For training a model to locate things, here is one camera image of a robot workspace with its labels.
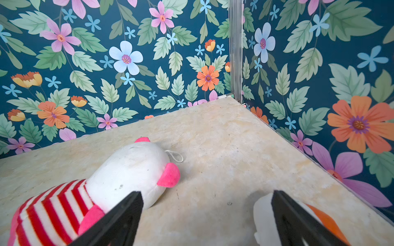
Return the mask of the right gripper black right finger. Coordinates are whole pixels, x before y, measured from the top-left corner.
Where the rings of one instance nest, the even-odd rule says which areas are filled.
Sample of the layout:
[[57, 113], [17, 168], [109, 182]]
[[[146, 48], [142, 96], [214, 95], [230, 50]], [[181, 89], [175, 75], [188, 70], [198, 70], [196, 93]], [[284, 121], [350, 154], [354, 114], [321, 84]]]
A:
[[302, 207], [284, 191], [275, 190], [271, 205], [283, 246], [348, 246], [337, 223], [311, 206]]

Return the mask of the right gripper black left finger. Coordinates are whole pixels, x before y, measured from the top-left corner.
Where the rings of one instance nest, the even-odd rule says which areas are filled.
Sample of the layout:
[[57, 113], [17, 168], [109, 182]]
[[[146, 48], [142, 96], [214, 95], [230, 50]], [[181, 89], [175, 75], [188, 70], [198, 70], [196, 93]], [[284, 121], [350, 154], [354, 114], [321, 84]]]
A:
[[144, 206], [141, 192], [132, 191], [107, 212], [94, 192], [87, 194], [93, 207], [83, 218], [78, 237], [70, 245], [132, 246]]

